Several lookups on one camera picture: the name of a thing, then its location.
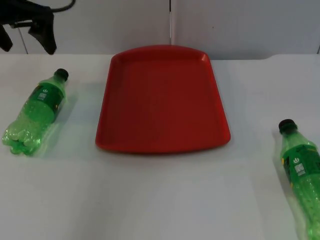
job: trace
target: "white table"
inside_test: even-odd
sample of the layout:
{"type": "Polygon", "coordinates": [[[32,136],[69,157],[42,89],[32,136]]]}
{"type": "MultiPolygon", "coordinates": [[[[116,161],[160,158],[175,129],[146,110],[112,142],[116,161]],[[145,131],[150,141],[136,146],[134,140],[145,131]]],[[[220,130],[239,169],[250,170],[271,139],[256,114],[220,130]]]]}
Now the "white table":
{"type": "Polygon", "coordinates": [[[0,130],[40,80],[69,71],[42,156],[0,146],[4,240],[296,240],[278,123],[320,145],[320,57],[212,61],[232,140],[189,154],[95,146],[110,55],[0,55],[0,130]]]}

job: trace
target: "white wall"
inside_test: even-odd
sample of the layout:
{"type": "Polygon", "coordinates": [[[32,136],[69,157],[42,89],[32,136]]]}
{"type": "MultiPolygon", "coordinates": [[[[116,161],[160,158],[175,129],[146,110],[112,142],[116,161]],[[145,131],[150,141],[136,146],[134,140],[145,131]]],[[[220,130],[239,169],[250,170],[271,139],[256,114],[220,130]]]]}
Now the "white wall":
{"type": "Polygon", "coordinates": [[[26,50],[23,41],[20,37],[18,29],[12,29],[9,25],[4,26],[4,30],[8,33],[13,46],[9,52],[6,52],[0,48],[0,54],[25,54],[26,50]]]}
{"type": "Polygon", "coordinates": [[[315,54],[319,0],[171,0],[172,43],[212,59],[315,54]]]}
{"type": "MultiPolygon", "coordinates": [[[[58,8],[71,0],[32,0],[58,8]]],[[[55,13],[57,54],[114,54],[127,49],[170,43],[169,0],[77,0],[55,13]]],[[[30,54],[45,53],[22,28],[30,54]]]]}

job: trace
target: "soda bottle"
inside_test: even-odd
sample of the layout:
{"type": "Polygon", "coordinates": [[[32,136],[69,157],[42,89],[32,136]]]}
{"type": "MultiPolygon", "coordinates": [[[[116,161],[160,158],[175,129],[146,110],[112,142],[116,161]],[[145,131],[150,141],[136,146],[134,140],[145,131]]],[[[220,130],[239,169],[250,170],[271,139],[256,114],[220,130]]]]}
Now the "soda bottle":
{"type": "Polygon", "coordinates": [[[32,155],[41,146],[45,133],[61,109],[68,76],[68,72],[60,68],[33,90],[2,137],[3,144],[11,146],[13,154],[32,155]]]}
{"type": "Polygon", "coordinates": [[[309,240],[320,240],[320,156],[291,119],[279,123],[281,163],[306,218],[309,240]]]}

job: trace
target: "green label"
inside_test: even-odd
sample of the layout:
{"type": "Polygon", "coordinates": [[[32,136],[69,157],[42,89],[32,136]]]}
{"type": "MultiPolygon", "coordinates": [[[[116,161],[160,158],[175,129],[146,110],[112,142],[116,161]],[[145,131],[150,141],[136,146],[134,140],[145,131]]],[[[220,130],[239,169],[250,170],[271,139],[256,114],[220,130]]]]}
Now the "green label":
{"type": "Polygon", "coordinates": [[[46,82],[40,83],[29,97],[29,100],[40,101],[48,105],[52,109],[54,117],[57,117],[63,99],[62,91],[55,85],[46,82]]]}
{"type": "Polygon", "coordinates": [[[320,174],[320,155],[311,145],[299,145],[286,151],[282,158],[286,175],[294,185],[299,178],[320,174]]]}

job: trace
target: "black bottle cap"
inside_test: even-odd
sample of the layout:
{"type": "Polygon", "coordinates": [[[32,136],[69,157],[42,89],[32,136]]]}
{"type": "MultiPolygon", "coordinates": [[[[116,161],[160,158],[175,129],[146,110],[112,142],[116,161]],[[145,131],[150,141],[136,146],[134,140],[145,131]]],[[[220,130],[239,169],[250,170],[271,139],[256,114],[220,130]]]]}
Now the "black bottle cap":
{"type": "Polygon", "coordinates": [[[279,123],[279,130],[282,134],[283,132],[291,132],[292,130],[297,130],[298,127],[292,119],[285,119],[279,123]]]}
{"type": "Polygon", "coordinates": [[[69,73],[67,72],[67,70],[63,69],[63,68],[59,68],[57,71],[54,72],[54,75],[59,76],[60,78],[62,78],[64,81],[68,80],[69,77],[69,73]]]}

